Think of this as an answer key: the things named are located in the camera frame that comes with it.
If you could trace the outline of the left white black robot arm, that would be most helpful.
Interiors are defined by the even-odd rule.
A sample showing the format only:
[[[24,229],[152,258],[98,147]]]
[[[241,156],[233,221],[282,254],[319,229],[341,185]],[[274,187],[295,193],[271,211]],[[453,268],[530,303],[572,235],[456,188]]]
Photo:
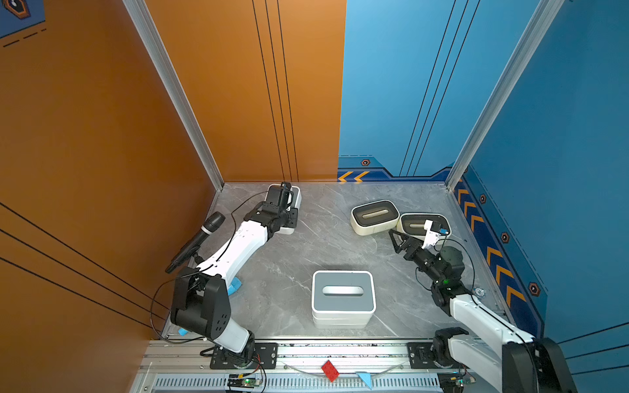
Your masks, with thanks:
[[[229,240],[194,268],[182,268],[175,279],[170,309],[172,324],[212,341],[228,361],[247,367],[254,361],[255,334],[231,316],[229,288],[239,270],[275,234],[292,234],[301,207],[301,189],[291,183],[270,185],[234,226]]]

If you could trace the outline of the black microphone on stand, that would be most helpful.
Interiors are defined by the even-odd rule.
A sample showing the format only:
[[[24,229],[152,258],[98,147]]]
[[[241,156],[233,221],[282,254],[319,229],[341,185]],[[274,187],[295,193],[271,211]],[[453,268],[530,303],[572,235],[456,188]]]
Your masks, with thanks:
[[[180,249],[178,254],[171,260],[170,264],[165,269],[165,272],[173,273],[178,267],[187,263],[201,247],[201,244],[214,232],[216,232],[220,226],[224,223],[225,216],[216,211],[212,213],[205,222],[201,225],[201,228],[196,234],[186,242],[186,244]]]

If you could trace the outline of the red plastic block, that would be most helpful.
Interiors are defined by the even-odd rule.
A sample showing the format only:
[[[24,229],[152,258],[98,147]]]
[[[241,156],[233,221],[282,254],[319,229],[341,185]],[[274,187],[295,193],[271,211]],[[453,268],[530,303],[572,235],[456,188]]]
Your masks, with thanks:
[[[327,360],[322,366],[321,369],[324,373],[324,376],[331,382],[334,383],[340,376],[339,371],[333,365],[330,360]]]

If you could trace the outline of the grey lid tissue box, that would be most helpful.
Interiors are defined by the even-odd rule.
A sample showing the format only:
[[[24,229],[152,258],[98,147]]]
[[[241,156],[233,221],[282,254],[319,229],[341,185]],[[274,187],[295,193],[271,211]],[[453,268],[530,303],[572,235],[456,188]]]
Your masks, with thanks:
[[[292,234],[298,223],[301,189],[291,183],[272,184],[265,201],[271,205],[272,234]]]
[[[377,309],[372,273],[318,270],[313,274],[311,310],[318,319],[370,317]]]
[[[313,317],[314,325],[319,329],[363,329],[368,325],[371,319],[371,315],[357,319]]]

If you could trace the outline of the blue triangle piece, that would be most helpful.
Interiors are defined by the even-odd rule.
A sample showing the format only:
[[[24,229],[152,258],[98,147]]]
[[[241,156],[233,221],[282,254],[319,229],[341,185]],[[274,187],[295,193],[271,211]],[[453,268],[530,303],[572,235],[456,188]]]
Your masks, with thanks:
[[[373,378],[371,373],[366,372],[356,372],[355,373],[358,378],[367,386],[370,390],[373,389]]]

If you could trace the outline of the right aluminium corner post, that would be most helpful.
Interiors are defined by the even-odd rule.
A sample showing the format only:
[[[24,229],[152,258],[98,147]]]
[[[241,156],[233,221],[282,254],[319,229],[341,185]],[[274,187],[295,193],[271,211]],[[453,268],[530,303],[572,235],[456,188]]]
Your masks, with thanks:
[[[563,4],[563,0],[543,0],[537,4],[514,52],[512,52],[445,181],[449,192],[453,193],[458,182],[462,180],[465,170],[482,145]]]

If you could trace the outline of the dark lid cream box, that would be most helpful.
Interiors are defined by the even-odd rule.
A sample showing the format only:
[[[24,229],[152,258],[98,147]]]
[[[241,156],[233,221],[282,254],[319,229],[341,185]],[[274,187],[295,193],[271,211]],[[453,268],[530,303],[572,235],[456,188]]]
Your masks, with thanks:
[[[438,233],[439,239],[446,239],[450,236],[451,227],[447,218],[433,213],[404,213],[397,222],[396,230],[424,240],[427,233],[424,225],[427,220],[432,221],[432,231]]]
[[[359,236],[369,236],[394,229],[400,217],[391,201],[373,201],[352,209],[351,226]]]

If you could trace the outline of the right green circuit board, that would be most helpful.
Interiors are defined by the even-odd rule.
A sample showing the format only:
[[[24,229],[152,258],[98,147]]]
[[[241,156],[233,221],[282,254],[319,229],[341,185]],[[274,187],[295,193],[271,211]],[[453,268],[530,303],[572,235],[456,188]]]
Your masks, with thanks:
[[[439,386],[444,393],[464,393],[467,386],[473,385],[477,381],[473,376],[458,376],[443,373],[437,376]]]

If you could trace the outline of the aluminium corner post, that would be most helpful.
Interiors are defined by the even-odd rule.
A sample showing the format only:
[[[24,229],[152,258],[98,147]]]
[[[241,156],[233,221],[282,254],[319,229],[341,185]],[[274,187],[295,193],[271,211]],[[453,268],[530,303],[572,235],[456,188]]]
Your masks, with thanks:
[[[123,4],[213,187],[216,191],[221,192],[224,188],[224,179],[152,18],[147,3],[141,0],[124,0]]]
[[[445,181],[449,192],[453,193],[458,182],[462,180],[465,170],[482,145],[563,4],[563,0],[543,0],[537,4],[514,52],[512,52]]]

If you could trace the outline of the dark lid cream box right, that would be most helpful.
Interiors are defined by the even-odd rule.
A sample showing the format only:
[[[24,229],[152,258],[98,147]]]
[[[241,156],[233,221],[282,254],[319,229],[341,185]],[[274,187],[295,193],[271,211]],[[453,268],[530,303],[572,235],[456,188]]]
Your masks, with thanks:
[[[396,230],[424,240],[427,233],[424,225],[427,220],[432,221],[432,231],[438,233],[439,239],[446,239],[450,236],[451,227],[447,218],[433,213],[404,213],[397,222]]]

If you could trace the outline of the dark lid cream box left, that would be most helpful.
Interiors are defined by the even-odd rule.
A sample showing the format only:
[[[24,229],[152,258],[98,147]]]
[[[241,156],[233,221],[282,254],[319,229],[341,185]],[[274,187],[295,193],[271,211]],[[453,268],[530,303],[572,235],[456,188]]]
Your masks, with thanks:
[[[359,236],[369,236],[394,229],[400,217],[391,201],[373,201],[352,209],[351,226]]]

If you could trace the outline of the left green circuit board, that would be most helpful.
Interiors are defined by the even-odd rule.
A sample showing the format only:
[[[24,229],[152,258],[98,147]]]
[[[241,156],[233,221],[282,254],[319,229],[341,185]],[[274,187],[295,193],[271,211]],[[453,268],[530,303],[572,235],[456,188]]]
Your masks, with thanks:
[[[226,390],[232,392],[254,392],[262,391],[264,379],[259,375],[242,376],[241,374],[230,374]]]

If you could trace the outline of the green circuit board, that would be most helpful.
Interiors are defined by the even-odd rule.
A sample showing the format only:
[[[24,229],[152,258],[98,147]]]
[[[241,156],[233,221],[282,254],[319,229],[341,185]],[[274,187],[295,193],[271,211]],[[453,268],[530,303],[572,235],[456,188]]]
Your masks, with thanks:
[[[241,374],[230,374],[226,390],[232,392],[254,392],[262,391],[264,379],[259,375],[242,376]]]
[[[443,373],[437,376],[439,386],[444,393],[464,393],[467,386],[473,385],[477,381],[473,376],[458,376]]]

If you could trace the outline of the grey lid tissue box back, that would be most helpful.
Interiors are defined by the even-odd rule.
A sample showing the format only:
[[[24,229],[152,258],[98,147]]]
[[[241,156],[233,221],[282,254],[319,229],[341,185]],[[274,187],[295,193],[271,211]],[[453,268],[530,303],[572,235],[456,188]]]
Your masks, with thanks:
[[[318,270],[313,274],[311,310],[318,319],[370,317],[377,309],[372,273]]]

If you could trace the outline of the grey lid tissue box front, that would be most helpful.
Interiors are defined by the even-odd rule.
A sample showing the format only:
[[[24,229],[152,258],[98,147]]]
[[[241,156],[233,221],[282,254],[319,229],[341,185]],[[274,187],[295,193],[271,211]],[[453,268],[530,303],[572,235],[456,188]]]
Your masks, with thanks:
[[[363,329],[368,325],[371,319],[371,315],[357,319],[313,317],[314,325],[319,329]]]

